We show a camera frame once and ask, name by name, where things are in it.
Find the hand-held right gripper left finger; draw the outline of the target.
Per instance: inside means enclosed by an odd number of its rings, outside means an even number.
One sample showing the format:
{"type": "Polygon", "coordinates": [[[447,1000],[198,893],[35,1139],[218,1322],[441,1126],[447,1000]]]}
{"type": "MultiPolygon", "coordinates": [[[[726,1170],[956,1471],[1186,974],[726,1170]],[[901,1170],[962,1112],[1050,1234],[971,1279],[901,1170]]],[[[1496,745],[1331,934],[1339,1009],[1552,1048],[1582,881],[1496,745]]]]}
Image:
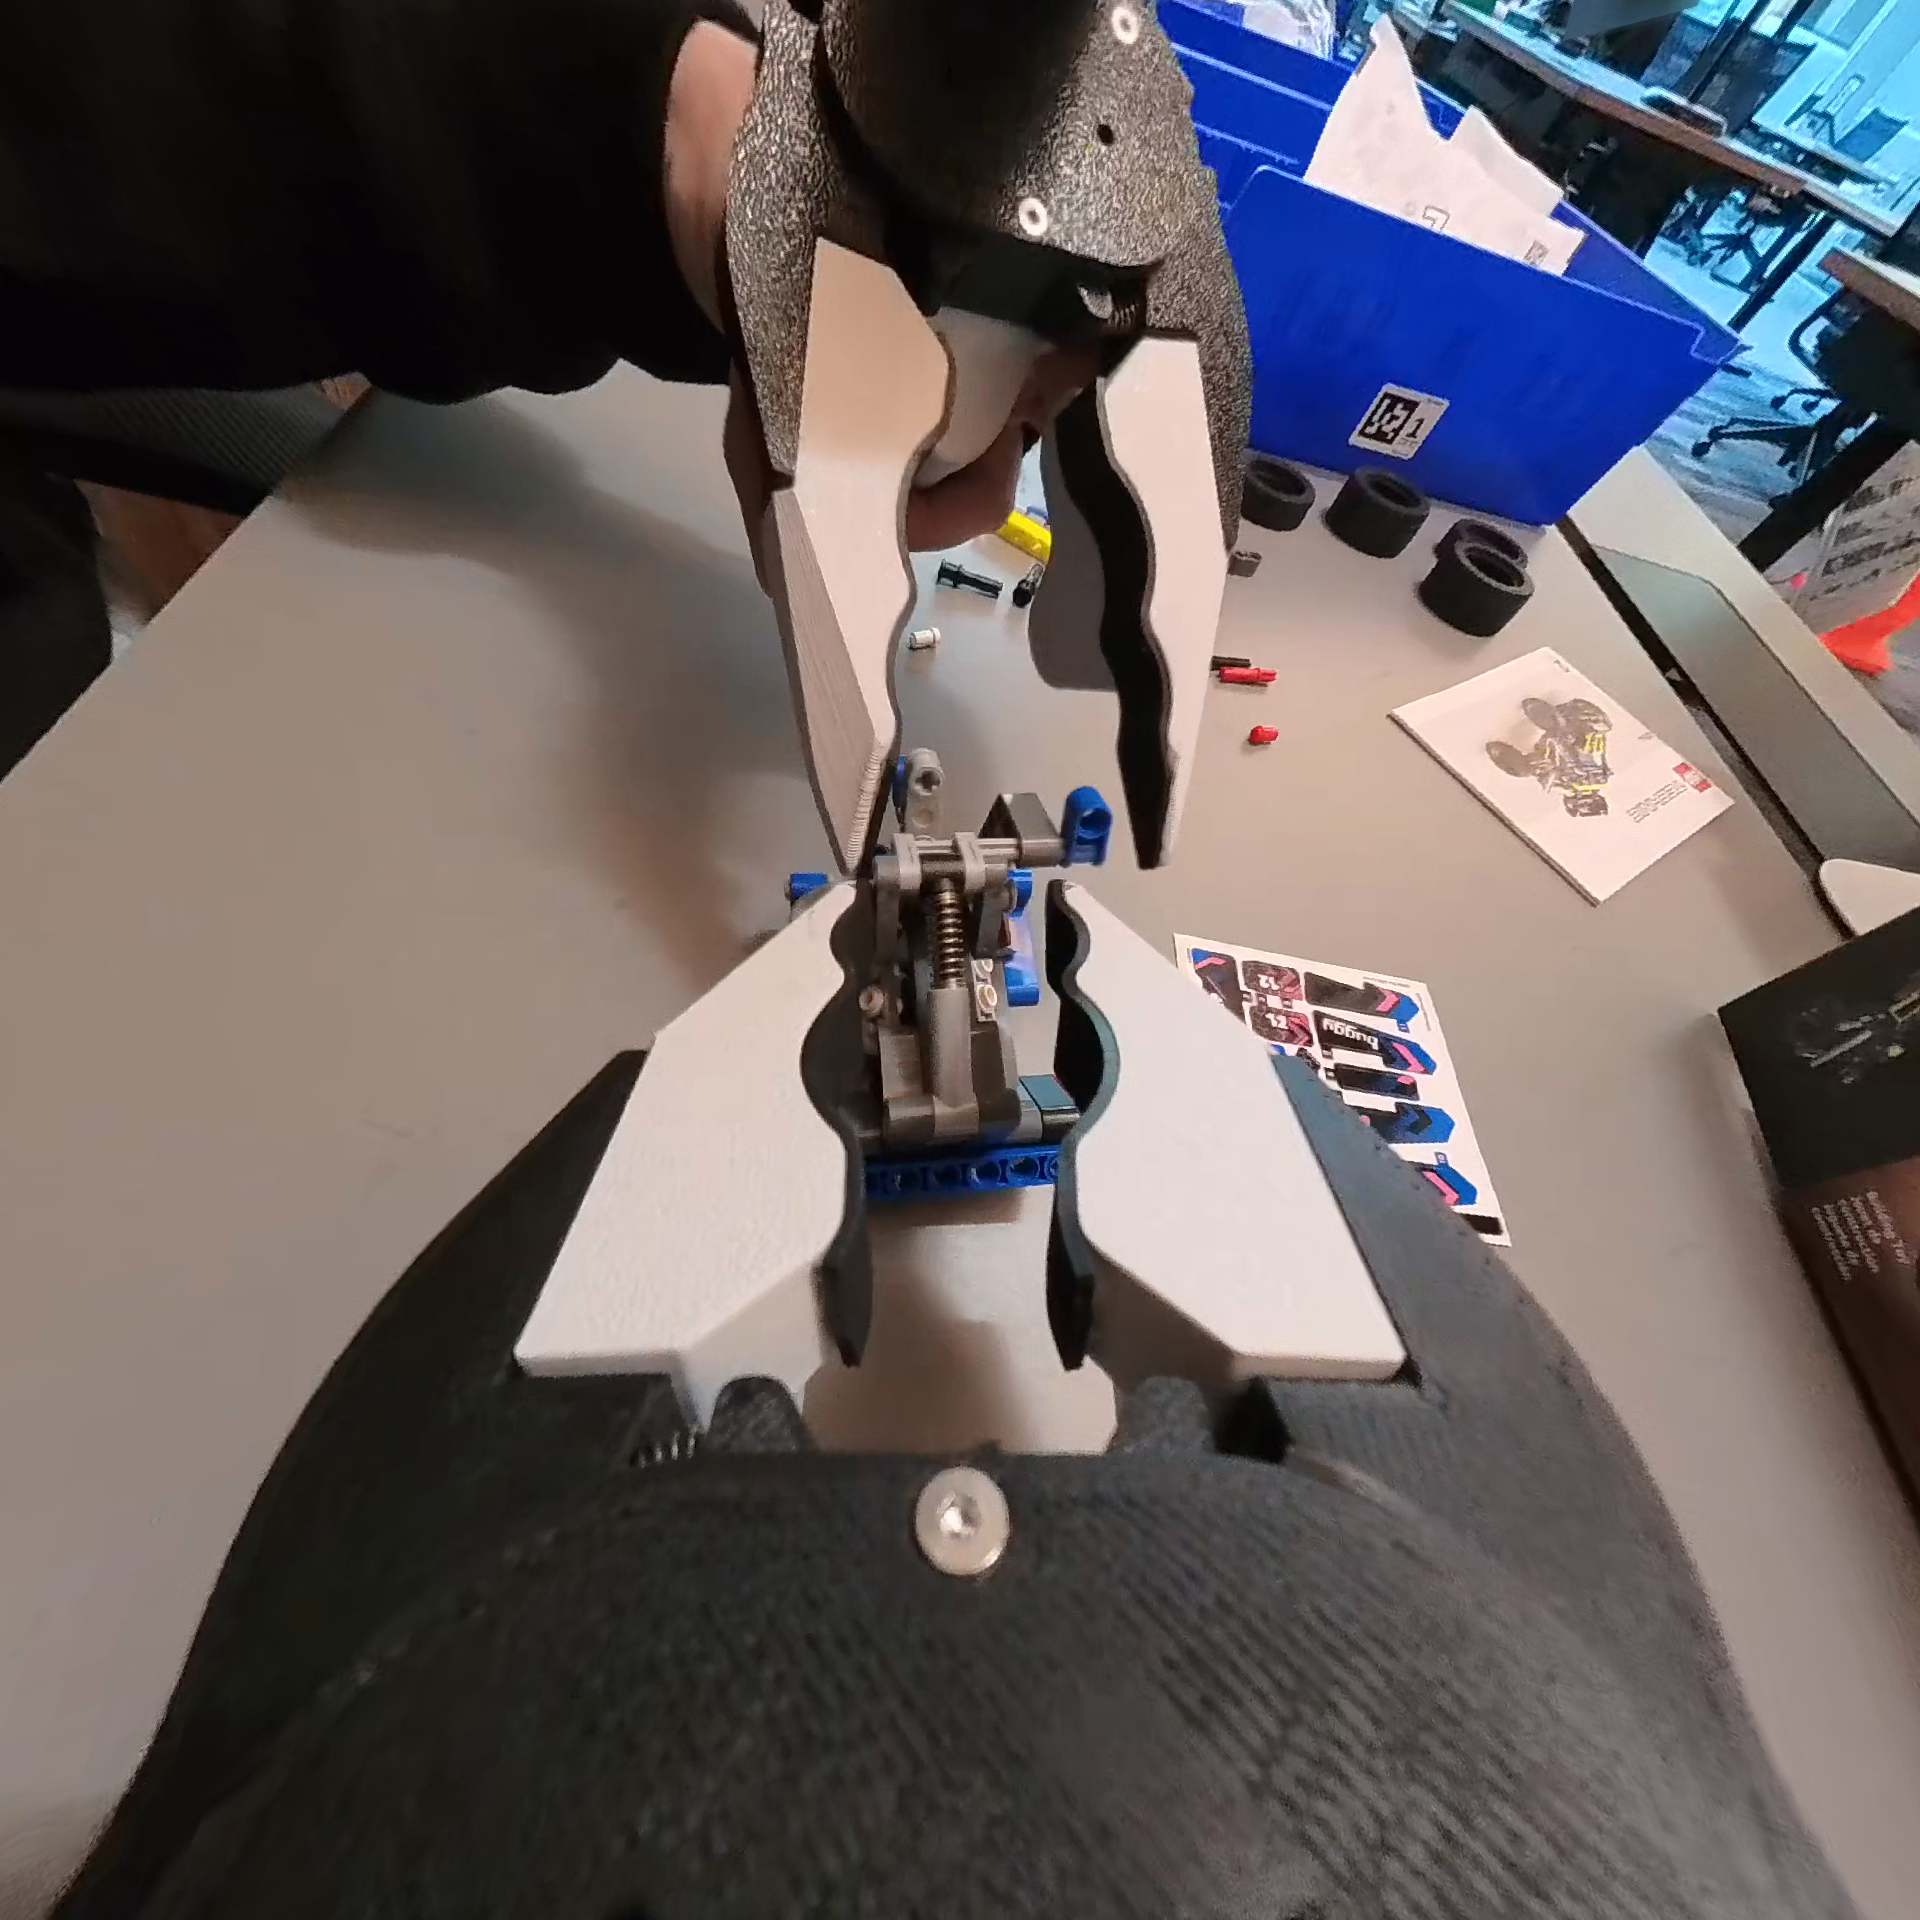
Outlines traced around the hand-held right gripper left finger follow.
{"type": "Polygon", "coordinates": [[[817,1378],[875,1333],[859,1139],[831,1067],[859,1060],[837,934],[805,913],[669,1018],[613,1126],[535,1310],[521,1371],[817,1378]]]}

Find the white buggy picture booklet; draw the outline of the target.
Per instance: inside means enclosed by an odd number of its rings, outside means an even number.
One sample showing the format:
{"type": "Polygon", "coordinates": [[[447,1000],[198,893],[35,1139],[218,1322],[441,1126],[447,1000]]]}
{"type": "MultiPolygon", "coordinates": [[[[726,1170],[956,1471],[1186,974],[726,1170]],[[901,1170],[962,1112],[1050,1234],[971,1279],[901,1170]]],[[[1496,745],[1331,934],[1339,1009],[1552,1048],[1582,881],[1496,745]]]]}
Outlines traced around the white buggy picture booklet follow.
{"type": "Polygon", "coordinates": [[[1391,720],[1591,908],[1738,804],[1557,649],[1503,662],[1391,720]]]}

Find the person's left hand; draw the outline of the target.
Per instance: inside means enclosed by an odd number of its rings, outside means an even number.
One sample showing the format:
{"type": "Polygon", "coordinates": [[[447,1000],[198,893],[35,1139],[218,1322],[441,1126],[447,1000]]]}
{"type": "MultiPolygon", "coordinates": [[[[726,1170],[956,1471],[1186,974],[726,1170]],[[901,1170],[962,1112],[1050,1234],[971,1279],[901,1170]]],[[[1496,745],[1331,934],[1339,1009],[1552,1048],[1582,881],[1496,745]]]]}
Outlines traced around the person's left hand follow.
{"type": "Polygon", "coordinates": [[[667,238],[695,314],[726,329],[719,260],[731,160],[757,93],[757,44],[695,22],[675,55],[660,139],[667,238]]]}

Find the dark grey upright panel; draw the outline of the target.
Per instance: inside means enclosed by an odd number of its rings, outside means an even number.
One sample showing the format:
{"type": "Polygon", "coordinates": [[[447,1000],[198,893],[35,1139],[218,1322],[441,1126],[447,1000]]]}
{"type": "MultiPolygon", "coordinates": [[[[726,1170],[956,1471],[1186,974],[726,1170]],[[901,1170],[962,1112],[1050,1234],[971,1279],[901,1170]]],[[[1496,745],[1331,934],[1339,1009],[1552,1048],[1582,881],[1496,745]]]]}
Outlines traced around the dark grey upright panel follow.
{"type": "Polygon", "coordinates": [[[1619,456],[1560,535],[1847,934],[1920,908],[1920,753],[1659,465],[1619,456]]]}

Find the toy buggy chassis assembly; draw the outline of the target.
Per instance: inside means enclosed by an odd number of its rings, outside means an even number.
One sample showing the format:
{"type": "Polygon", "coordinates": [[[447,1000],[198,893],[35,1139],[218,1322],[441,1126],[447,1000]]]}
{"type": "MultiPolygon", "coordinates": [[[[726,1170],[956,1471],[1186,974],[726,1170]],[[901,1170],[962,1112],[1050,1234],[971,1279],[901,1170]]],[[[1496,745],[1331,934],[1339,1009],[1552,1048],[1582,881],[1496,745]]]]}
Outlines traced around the toy buggy chassis assembly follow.
{"type": "Polygon", "coordinates": [[[843,1096],[870,1204],[942,1204],[1058,1178],[1076,1101],[1017,1071],[1008,1014],[1040,1009],[1032,881],[987,862],[983,826],[942,832],[942,764],[897,764],[897,815],[862,862],[875,940],[859,959],[862,1067],[843,1096]]]}

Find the blue storage bin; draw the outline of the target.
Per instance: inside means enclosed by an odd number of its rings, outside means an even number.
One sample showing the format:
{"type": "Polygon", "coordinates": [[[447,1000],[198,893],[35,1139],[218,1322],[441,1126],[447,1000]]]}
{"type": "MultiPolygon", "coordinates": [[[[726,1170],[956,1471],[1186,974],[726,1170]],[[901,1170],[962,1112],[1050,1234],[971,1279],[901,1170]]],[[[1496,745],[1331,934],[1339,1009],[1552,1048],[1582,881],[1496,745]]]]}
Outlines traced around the blue storage bin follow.
{"type": "Polygon", "coordinates": [[[1304,180],[1349,63],[1272,38],[1174,44],[1200,160],[1227,212],[1253,171],[1304,180]]]}
{"type": "Polygon", "coordinates": [[[1336,72],[1331,0],[1162,0],[1156,28],[1186,55],[1221,59],[1248,77],[1317,77],[1336,72]]]}
{"type": "Polygon", "coordinates": [[[1261,167],[1221,212],[1248,321],[1248,449],[1392,465],[1518,528],[1560,519],[1741,341],[1615,238],[1563,274],[1463,249],[1261,167]]]}

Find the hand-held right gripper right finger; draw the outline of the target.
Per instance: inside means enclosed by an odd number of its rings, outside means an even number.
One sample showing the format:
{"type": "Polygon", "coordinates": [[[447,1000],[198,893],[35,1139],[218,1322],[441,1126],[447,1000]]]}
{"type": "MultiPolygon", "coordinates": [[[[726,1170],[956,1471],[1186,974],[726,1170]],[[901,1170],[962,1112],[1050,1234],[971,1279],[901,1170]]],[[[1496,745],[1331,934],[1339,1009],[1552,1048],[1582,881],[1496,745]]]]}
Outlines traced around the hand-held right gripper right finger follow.
{"type": "Polygon", "coordinates": [[[1381,1385],[1407,1339],[1287,1101],[1233,1025],[1088,885],[1045,885],[1058,1156],[1045,1327],[1110,1385],[1381,1385]]]}

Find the blue and pink sticker sheet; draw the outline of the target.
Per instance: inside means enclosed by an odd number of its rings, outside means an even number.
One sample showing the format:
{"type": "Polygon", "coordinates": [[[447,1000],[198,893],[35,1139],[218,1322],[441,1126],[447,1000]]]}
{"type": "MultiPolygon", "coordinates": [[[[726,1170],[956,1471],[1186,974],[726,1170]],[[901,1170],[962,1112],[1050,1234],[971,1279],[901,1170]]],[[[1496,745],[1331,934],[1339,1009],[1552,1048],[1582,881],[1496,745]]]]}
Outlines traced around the blue and pink sticker sheet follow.
{"type": "Polygon", "coordinates": [[[1200,934],[1174,934],[1174,967],[1261,1048],[1311,1067],[1463,1231],[1514,1245],[1426,980],[1200,934]]]}

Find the orange plastic object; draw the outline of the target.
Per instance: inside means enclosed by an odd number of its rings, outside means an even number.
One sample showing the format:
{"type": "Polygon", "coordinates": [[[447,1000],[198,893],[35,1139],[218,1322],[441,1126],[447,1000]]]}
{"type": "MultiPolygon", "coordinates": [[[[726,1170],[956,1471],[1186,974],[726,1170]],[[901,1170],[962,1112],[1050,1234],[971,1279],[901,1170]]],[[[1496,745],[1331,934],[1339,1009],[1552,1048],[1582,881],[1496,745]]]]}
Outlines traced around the orange plastic object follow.
{"type": "Polygon", "coordinates": [[[1847,669],[1876,683],[1876,676],[1895,669],[1895,641],[1898,641],[1906,628],[1913,628],[1913,619],[1920,619],[1920,578],[1909,578],[1895,604],[1827,628],[1827,632],[1823,632],[1823,649],[1827,649],[1847,669]]]}

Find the person's left forearm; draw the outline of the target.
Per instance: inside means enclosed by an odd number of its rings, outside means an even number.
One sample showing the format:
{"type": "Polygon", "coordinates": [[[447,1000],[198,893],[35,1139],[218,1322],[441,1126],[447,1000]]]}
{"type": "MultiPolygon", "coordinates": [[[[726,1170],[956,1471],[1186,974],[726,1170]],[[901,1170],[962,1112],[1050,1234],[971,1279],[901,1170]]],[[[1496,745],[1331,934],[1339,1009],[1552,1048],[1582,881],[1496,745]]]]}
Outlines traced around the person's left forearm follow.
{"type": "Polygon", "coordinates": [[[757,44],[739,8],[6,8],[6,386],[726,383],[660,204],[695,22],[757,44]]]}

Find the black toy set box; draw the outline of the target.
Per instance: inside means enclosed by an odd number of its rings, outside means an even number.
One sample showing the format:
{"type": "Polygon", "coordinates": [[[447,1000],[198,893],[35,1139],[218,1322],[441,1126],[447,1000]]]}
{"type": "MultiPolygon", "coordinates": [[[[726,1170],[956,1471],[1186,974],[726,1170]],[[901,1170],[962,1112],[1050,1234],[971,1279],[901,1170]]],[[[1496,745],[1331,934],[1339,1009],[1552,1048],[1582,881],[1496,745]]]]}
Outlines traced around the black toy set box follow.
{"type": "Polygon", "coordinates": [[[1723,1006],[1716,1014],[1779,1231],[1920,1504],[1920,917],[1723,1006]]]}

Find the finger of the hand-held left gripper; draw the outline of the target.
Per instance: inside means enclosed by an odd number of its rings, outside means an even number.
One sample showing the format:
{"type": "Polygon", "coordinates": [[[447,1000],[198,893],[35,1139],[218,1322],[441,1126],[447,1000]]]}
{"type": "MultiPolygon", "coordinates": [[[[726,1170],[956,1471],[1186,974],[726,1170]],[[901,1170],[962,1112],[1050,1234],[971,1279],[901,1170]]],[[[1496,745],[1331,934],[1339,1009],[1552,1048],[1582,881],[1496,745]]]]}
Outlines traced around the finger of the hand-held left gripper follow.
{"type": "Polygon", "coordinates": [[[843,877],[875,851],[901,753],[904,492],[942,419],[947,350],[904,283],[817,241],[800,449],[765,530],[805,775],[843,877]]]}
{"type": "Polygon", "coordinates": [[[1200,350],[1140,341],[1040,442],[1050,564],[1024,619],[1045,689],[1113,697],[1137,869],[1186,822],[1227,588],[1200,350]]]}

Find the white paper sheets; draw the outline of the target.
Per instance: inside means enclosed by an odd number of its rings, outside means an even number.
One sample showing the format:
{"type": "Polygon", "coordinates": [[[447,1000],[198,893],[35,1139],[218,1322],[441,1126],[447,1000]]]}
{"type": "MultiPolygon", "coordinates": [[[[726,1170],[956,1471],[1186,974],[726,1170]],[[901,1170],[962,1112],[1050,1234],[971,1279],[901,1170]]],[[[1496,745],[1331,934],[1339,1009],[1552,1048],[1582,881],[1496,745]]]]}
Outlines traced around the white paper sheets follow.
{"type": "Polygon", "coordinates": [[[1560,187],[1478,107],[1439,137],[1391,17],[1371,22],[1304,184],[1540,274],[1563,274],[1582,250],[1582,229],[1560,218],[1560,187]]]}

